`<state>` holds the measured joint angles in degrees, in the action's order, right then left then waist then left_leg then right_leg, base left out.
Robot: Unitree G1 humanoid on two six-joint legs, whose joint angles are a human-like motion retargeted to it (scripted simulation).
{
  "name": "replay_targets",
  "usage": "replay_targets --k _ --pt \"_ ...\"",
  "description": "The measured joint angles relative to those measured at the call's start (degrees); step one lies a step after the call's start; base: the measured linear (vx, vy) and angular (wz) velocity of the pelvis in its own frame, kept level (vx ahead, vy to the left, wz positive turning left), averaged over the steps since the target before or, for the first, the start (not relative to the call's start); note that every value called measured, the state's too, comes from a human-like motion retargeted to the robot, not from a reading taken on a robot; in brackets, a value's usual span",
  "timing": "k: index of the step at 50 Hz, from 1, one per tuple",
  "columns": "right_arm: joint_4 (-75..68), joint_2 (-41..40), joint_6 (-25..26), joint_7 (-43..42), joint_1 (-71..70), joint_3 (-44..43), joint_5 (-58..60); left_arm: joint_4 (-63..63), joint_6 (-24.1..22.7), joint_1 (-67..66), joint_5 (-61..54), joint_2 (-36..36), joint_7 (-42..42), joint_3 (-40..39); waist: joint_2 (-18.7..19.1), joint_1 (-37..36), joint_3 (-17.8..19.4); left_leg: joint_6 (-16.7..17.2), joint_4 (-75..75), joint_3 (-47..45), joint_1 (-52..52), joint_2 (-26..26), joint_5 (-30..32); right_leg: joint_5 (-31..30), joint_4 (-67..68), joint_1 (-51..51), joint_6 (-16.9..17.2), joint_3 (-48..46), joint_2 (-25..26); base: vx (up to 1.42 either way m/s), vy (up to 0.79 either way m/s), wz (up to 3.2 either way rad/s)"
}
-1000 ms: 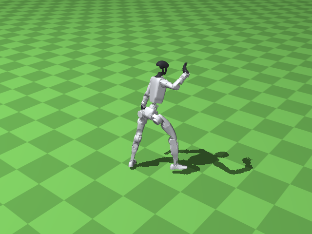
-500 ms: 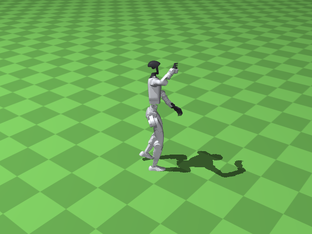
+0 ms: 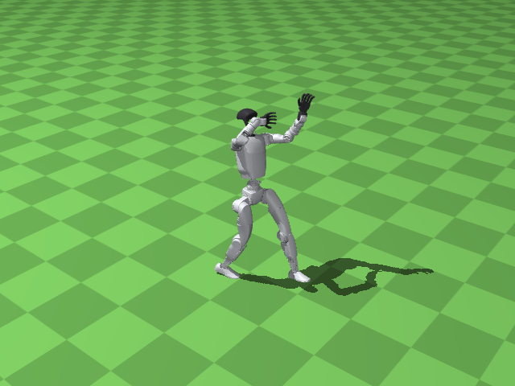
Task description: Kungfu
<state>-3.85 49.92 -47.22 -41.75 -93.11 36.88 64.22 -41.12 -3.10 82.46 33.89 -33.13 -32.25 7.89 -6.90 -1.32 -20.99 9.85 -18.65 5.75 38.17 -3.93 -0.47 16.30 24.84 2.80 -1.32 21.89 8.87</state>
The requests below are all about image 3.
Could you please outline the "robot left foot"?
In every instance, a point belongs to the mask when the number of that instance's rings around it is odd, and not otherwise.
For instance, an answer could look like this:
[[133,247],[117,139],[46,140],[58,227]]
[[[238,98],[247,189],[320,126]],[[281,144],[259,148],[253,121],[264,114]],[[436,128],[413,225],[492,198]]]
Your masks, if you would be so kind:
[[[295,270],[296,271],[296,270]],[[292,273],[292,271],[289,271],[288,277],[291,279],[295,279],[296,281],[301,282],[309,282],[311,279],[304,275],[301,271],[298,271],[296,273]]]

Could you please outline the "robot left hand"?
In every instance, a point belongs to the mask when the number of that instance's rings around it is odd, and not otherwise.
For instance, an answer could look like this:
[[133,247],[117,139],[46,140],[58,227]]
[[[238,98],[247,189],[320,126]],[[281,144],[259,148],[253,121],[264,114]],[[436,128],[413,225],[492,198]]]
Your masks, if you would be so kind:
[[[311,99],[310,99],[310,97],[311,97]],[[315,98],[315,96],[312,96],[310,93],[308,93],[308,94],[304,93],[302,95],[301,101],[300,101],[300,98],[298,99],[298,105],[299,105],[299,110],[300,110],[300,112],[298,114],[298,117],[297,117],[298,121],[300,120],[301,115],[306,115],[307,116],[307,110],[310,108],[310,103],[311,103],[313,98]]]

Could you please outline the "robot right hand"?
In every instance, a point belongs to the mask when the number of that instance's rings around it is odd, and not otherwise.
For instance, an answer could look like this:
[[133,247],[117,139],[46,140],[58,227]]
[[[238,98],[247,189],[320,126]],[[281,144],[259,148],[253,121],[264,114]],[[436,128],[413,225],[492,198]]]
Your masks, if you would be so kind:
[[[270,117],[276,117],[275,115],[270,115],[270,114],[276,114],[276,113],[273,113],[273,112],[272,113],[267,113],[263,117],[259,117],[259,118],[266,118],[266,125],[265,125],[265,127],[268,128],[268,129],[272,129],[272,127],[268,126],[268,124],[276,124],[276,122],[269,122],[269,121],[277,121],[277,119],[270,118]],[[264,125],[260,125],[260,126],[264,126]]]

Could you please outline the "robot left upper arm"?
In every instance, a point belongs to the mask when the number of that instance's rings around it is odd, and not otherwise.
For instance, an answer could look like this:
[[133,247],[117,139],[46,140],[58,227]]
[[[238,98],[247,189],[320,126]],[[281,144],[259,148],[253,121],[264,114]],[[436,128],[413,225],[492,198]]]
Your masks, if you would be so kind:
[[266,146],[274,143],[289,143],[292,142],[295,137],[294,135],[290,134],[289,130],[287,130],[284,135],[279,133],[262,133],[260,135],[264,137]]

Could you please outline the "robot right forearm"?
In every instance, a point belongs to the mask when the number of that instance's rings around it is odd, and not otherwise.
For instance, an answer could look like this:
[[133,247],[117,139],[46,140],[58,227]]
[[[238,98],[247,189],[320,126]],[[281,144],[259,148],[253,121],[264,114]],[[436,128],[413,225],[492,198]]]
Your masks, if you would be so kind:
[[251,136],[253,131],[260,125],[266,125],[266,118],[253,117],[249,124],[237,135],[236,140],[244,132],[246,135]]

